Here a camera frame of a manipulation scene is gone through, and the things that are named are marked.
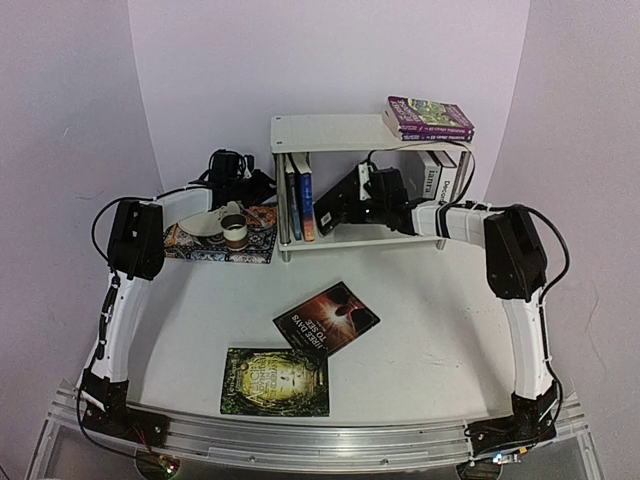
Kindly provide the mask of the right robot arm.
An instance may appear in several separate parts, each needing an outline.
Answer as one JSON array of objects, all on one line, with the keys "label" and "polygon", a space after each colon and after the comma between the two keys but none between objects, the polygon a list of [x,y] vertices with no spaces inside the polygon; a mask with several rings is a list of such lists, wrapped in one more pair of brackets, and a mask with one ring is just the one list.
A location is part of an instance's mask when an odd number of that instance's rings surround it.
[{"label": "right robot arm", "polygon": [[535,212],[518,204],[411,201],[393,168],[354,171],[339,198],[346,209],[340,218],[349,224],[381,224],[405,236],[451,240],[483,252],[488,287],[508,322],[515,380],[510,415],[468,426],[473,451],[529,447],[553,436],[563,391],[551,367],[544,313],[547,257]]}]

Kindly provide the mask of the blue orange paperback book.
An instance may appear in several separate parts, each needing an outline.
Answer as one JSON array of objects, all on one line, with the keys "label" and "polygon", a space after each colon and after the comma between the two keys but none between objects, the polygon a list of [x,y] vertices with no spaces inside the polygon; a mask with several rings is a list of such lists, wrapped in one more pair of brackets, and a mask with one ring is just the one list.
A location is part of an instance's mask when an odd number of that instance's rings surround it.
[{"label": "blue orange paperback book", "polygon": [[315,227],[312,176],[310,173],[304,173],[299,176],[299,180],[304,240],[306,242],[313,242],[315,240]]}]

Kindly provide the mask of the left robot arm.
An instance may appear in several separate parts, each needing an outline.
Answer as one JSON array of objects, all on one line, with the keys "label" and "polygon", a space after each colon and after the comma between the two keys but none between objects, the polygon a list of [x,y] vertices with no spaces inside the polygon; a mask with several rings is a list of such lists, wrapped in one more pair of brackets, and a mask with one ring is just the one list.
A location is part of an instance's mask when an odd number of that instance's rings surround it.
[{"label": "left robot arm", "polygon": [[77,397],[87,403],[77,410],[81,429],[151,446],[163,443],[168,417],[129,407],[127,394],[129,352],[146,291],[164,264],[164,233],[231,201],[258,205],[275,193],[275,180],[255,168],[252,156],[218,150],[208,169],[184,187],[154,198],[111,201],[116,211],[101,253],[109,269],[109,287],[94,351],[78,384]]}]

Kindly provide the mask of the Decorate Furniture large book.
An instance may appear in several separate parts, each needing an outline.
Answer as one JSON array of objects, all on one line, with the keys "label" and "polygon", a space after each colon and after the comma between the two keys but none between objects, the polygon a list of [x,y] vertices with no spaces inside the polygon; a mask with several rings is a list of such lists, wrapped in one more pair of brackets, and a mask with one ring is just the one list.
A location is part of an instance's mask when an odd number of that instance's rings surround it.
[{"label": "Decorate Furniture large book", "polygon": [[432,151],[432,157],[440,166],[440,176],[435,200],[448,203],[451,201],[457,174],[458,163],[446,151]]}]

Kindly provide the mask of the black gold-circle book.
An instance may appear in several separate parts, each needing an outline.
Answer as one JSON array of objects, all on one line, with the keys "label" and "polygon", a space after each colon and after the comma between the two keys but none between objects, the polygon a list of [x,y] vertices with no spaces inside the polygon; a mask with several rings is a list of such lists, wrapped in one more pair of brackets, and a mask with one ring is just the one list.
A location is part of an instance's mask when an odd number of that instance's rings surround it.
[{"label": "black gold-circle book", "polygon": [[322,236],[340,224],[364,222],[364,204],[369,199],[360,202],[356,198],[355,167],[314,203],[316,225]]}]

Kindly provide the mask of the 117-Storey Treehouse book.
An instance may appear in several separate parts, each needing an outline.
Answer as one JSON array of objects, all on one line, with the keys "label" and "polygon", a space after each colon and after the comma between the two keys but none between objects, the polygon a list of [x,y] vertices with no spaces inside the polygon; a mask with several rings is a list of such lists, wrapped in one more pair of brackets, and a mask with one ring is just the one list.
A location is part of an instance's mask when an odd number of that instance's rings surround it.
[{"label": "117-Storey Treehouse book", "polygon": [[389,96],[383,122],[394,134],[472,135],[473,123],[455,104]]}]

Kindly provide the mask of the dark blue barcode book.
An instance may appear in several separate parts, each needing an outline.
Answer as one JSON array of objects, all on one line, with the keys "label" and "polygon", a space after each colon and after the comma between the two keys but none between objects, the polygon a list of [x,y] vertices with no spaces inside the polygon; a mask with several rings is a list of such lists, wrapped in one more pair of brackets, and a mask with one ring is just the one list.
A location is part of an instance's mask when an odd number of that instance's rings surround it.
[{"label": "dark blue barcode book", "polygon": [[297,201],[296,170],[293,166],[290,154],[287,154],[285,156],[285,180],[287,186],[287,199],[289,204],[288,209],[291,228],[294,239],[300,241],[303,239],[303,233]]}]

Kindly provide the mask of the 52-Storey Treehouse book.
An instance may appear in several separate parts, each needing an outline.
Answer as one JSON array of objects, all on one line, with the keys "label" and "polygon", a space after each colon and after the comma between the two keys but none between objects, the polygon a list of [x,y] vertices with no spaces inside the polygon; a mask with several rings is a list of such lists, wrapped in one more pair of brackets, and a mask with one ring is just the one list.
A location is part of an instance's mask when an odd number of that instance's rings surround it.
[{"label": "52-Storey Treehouse book", "polygon": [[404,142],[471,142],[474,138],[474,132],[469,134],[430,134],[416,132],[394,132],[394,136]]}]

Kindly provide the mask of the grey ianra book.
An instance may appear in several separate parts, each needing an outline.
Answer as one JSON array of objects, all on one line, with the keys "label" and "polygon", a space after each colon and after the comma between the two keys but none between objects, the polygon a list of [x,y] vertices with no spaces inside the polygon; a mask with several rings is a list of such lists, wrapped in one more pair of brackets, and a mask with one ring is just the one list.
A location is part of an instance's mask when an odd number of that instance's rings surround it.
[{"label": "grey ianra book", "polygon": [[435,200],[443,165],[433,151],[419,151],[409,176],[415,193],[425,200]]}]

